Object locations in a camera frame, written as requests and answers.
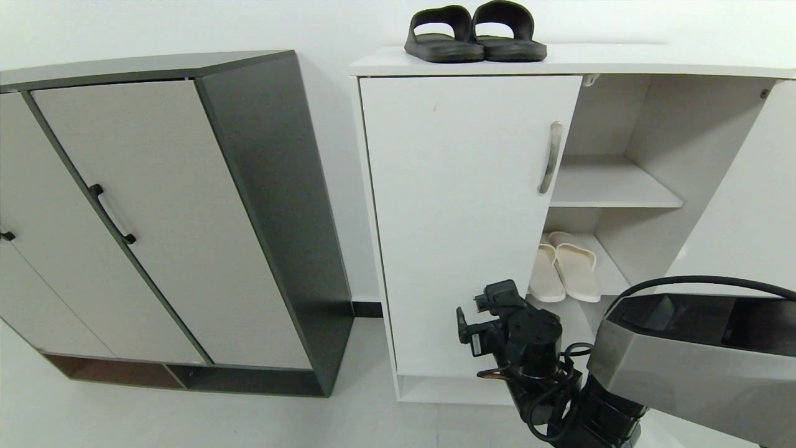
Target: slipper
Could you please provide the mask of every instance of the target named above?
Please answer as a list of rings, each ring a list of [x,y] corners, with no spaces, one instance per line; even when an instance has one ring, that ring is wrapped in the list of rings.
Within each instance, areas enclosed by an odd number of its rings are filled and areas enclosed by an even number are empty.
[[[503,23],[514,37],[476,36],[484,46],[484,58],[498,62],[538,62],[547,57],[547,46],[533,40],[533,16],[522,5],[493,0],[475,10],[473,29],[479,23]]]
[[[560,302],[567,296],[556,268],[553,267],[555,263],[556,248],[542,235],[537,257],[533,262],[531,281],[528,283],[528,294],[540,302]]]
[[[597,264],[595,253],[578,238],[565,232],[552,232],[548,239],[556,248],[555,266],[567,295],[579,301],[599,302],[599,283],[594,271]]]
[[[441,33],[415,34],[415,28],[427,23],[447,23],[454,37]],[[475,43],[473,21],[464,6],[422,10],[412,17],[404,49],[412,56],[429,62],[478,62],[484,60],[484,49]]]

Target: white wall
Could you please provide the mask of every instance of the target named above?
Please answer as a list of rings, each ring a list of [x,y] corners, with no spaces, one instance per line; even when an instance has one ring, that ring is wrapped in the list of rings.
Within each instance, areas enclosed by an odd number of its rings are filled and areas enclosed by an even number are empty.
[[[376,300],[346,66],[402,45],[447,0],[0,0],[0,70],[151,54],[295,49],[355,300]],[[462,4],[471,11],[480,2]],[[523,2],[543,42],[672,42],[794,57],[796,2]]]

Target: cabinet top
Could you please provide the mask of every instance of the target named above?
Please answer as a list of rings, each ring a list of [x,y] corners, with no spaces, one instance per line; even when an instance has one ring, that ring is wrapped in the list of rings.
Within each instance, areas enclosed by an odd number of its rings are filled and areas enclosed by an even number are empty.
[[[725,54],[665,44],[551,44],[542,62],[432,64],[388,47],[351,64],[356,77],[444,77],[586,73],[660,73],[796,79],[796,57],[772,51]]]
[[[166,54],[0,72],[0,92],[207,76],[294,54],[293,50]]]

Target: white slipper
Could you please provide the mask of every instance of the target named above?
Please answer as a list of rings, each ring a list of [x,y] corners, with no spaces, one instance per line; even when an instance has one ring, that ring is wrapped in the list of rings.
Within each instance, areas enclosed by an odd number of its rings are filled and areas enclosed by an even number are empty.
[[[599,283],[594,271],[597,256],[594,252],[566,232],[552,232],[548,239],[556,248],[554,266],[567,295],[579,301],[599,302]]]
[[[550,246],[542,235],[537,257],[533,262],[531,281],[528,283],[528,294],[540,302],[560,302],[567,296],[556,268],[553,267],[555,262],[556,248]]]

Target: black cabinet handle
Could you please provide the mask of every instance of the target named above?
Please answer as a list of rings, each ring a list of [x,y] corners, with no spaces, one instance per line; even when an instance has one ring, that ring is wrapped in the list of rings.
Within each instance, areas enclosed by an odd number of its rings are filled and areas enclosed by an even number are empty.
[[[102,214],[105,215],[105,218],[107,218],[107,220],[111,223],[116,235],[119,236],[119,238],[122,238],[122,241],[124,241],[128,246],[133,244],[135,242],[135,237],[133,234],[122,234],[122,231],[119,230],[116,223],[113,222],[113,219],[111,219],[111,216],[107,213],[107,210],[105,210],[105,207],[102,205],[102,201],[100,201],[100,195],[104,192],[105,190],[103,190],[102,186],[100,186],[98,183],[95,183],[88,188],[88,193],[92,196]]]

